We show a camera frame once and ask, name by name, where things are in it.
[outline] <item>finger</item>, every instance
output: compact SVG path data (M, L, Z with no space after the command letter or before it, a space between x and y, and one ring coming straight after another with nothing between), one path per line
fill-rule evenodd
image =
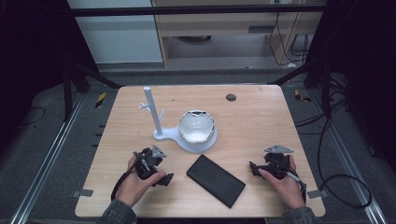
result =
M155 183L157 183L161 178L163 178L166 175L166 172L160 171L155 174L153 174L151 177L147 178L145 182L150 186Z
M293 158L292 155L290 155L289 162L290 162L290 167L291 167L294 171L297 171L297 170L296 170L296 169L297 169L296 163L294 162L294 158Z
M277 179L273 175L271 175L271 173L262 169L259 169L259 172L262 175L262 177L264 177L266 180L268 180L268 182L270 182L270 184L274 185L276 183Z

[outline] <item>tape mark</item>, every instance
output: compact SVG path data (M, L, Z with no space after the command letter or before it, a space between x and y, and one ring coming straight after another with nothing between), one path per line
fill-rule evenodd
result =
M300 92L297 91L297 90L294 91L294 97L295 97L297 100L301 100L301 101L304 101L304 102L311 102L311 98L302 97L302 96L300 95Z
M96 102L95 108L100 108L102 106L102 103L105 100L105 97L106 97L105 92L100 93L99 98Z
M93 190L92 189L82 189L82 190L73 191L71 196L73 198L79 198L80 196L91 197L92 194L93 194Z

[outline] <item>gray floor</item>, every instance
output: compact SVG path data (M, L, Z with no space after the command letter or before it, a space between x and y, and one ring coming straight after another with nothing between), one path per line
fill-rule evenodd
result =
M266 83L286 75L291 68L279 66L271 56L268 44L262 36L213 36L207 42L186 42L175 39L170 52L170 63L166 69L138 69L123 73L104 75L123 85L162 85L162 84L219 84L219 83ZM320 113L312 102L296 100L294 90L300 89L306 97L315 99L317 90L305 91L301 87L304 76L298 76L283 86L290 113L295 121L307 119ZM90 79L92 88L83 94L81 109L72 129L67 135L56 162L51 167L41 193L35 201L29 219L39 223L88 222L94 218L79 218L74 214L77 198L71 197L74 190L82 188L89 171L96 146L106 124L111 106L117 95L116 90ZM94 108L101 92L106 99L101 108ZM342 95L334 95L334 102L343 100ZM9 145L7 158L0 166L0 219L8 223L23 197L34 181L43 160L63 124L64 105L62 86L54 87L37 95L33 106L45 109L32 109L26 122L39 121L21 127ZM321 119L311 125L298 128L305 153L317 183L318 176L318 134L324 125ZM372 191L380 211L388 223L396 223L396 174L381 158L369 153L369 146L361 134L346 106L337 107L332 112L332 126L342 137L344 147L358 167L363 179ZM321 148L321 167L325 176L346 173L346 166L337 151L332 133L327 131ZM342 198L358 203L359 198L351 181L337 179L332 183ZM326 215L324 223L386 223L373 222L363 209L350 208L333 196L323 199ZM269 218L269 223L279 223L278 218Z

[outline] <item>black cable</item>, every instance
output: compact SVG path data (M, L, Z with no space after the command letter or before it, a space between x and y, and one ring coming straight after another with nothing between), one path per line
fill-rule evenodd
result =
M273 52L273 55L274 55L274 58L275 58L275 62L276 62L277 65L287 65L289 63L296 63L296 62L298 62L298 60L290 59L288 54L287 54L287 52L286 52L286 50L285 50L285 45L283 43L283 39L282 39L282 36L280 34L280 30L279 30L279 26L278 26L278 20L279 20L279 12L276 13L276 20L275 20L274 28L273 28L273 31L270 34L270 49ZM286 56L286 58L288 58L290 60L288 63L279 63L276 60L275 52L274 52L274 49L272 48L272 36L273 36L274 31L275 31L275 28L277 28L277 31L279 33L279 38L280 38L280 43L282 44L283 54Z
M332 111L338 111L343 106L347 106L347 101L346 100L341 100L339 103L342 103L342 104L338 104L338 105L332 107Z
M312 135L316 135L316 134L322 134L322 132L320 132L320 133L298 133L298 134L312 134Z
M308 56L308 35L305 35L304 50L303 50L303 64L305 63L307 56Z
M120 185L126 179L126 177L128 177L128 175L130 175L131 173L136 171L136 170L134 170L134 166L136 165L137 160L138 160L138 157L136 156L136 160L134 161L134 164L132 164L132 166L125 173L123 173L122 176L120 177L120 179L117 181L116 185L114 186L113 191L111 192L111 196L110 196L111 201L113 201L116 198L117 191L119 191Z
M337 78L330 76L331 81L334 83L333 85L336 86L339 90L346 91L347 85L339 81Z
M341 203L344 203L344 204L346 204L346 205L348 205L348 206L350 206L350 207L353 207L353 208L365 208L365 207L367 207L368 205L370 205L370 203L372 202L372 200L373 200L373 195L372 195L371 191L369 190L369 188L367 187L367 185L365 185L361 180L359 180L359 179L356 178L355 176L352 176L352 175L345 175L345 174L332 175L332 176L330 176L330 177L328 177L328 178L326 178L326 179L323 177L323 173L322 173L321 165L320 165L320 151L321 151L321 145L322 145L322 142L323 142L323 136L324 136L324 134L325 134L325 132L326 132L326 127L331 125L331 120L332 120L331 117L328 117L328 118L326 119L325 125L324 125L324 127L323 127L322 133L321 133L320 138L319 138L317 160L318 160L318 172L319 172L320 179L322 180L322 184L320 185L319 190L322 191L323 188L326 188L326 189L327 189L336 199L338 199ZM326 184L327 184L331 179L334 179L334 178L336 178L336 177L351 178L351 179L354 179L354 180L358 181L360 184L362 184L362 185L366 188L366 190L367 190L367 192L368 192L368 194L369 194L369 199L367 200L367 203L365 203L365 204L354 204L354 203L349 203L349 202L347 202L346 200L342 199L340 196L338 196L330 187L326 186Z
M308 40L308 35L305 35L305 40L304 40L304 46L303 49L294 49L294 45L296 43L298 35L295 35L293 38L293 41L291 42L291 46L290 46L290 52L292 55L296 56L296 57L301 57L301 56L305 56L305 54L308 52L307 49L307 40Z
M43 111L43 114L41 115L40 118L38 118L38 119L36 119L36 120L34 120L34 121L23 123L23 124L22 124L23 126L25 126L25 125L31 125L31 124L37 123L39 120L43 119L44 116L46 116L46 109L44 109L44 108L41 107L41 106L33 106L31 109L40 109L40 110Z
M337 84L334 84L334 83L330 83L329 86L332 90L335 90L335 91L346 91L347 90L347 89L341 88L340 86L338 86Z
M343 103L344 101L345 101L345 100L340 100L339 102L337 102L337 103L335 103L334 105L332 105L331 110L333 111L334 108L336 108L338 105L340 105L340 104ZM303 120L295 121L294 124L296 124L296 125L295 125L296 128L298 128L298 127L303 127L303 126L305 126L305 125L311 124L311 123L313 123L313 122L315 122L315 121L317 121L317 120L323 118L324 116L325 116L324 114L315 115L315 116L313 116L313 117L311 117L311 118L308 118L308 119L303 119Z
M301 135L317 135L317 134L321 134L321 133L297 133L297 134L301 134Z
M300 184L300 190L301 190L301 195L303 197L304 203L306 203L306 184L303 182L303 180L300 179L300 177L297 175L297 172L291 167L291 166L286 166L285 164L283 164L280 161L271 159L271 161L276 162L277 164L279 164L280 166L282 166L286 171L290 172L292 175L295 175L297 178L299 178L299 181L297 181Z

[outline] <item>white stand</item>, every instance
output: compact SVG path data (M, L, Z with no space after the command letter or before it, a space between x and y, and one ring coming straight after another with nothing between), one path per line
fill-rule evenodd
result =
M204 141L202 143L188 142L186 139L183 138L183 136L181 136L178 130L178 126L172 129L163 128L160 123L160 120L163 116L163 111L161 115L158 117L157 109L154 104L154 99L152 98L150 87L145 87L144 91L146 94L146 98L148 100L148 105L142 103L142 105L139 108L146 108L148 112L151 113L156 128L156 130L154 130L153 136L156 140L158 141L173 140L177 142L177 144L181 148L191 153L203 153L208 149L210 149L211 147L213 147L213 145L215 145L216 140L218 139L218 131L216 127L213 131L213 136L211 136L207 141Z

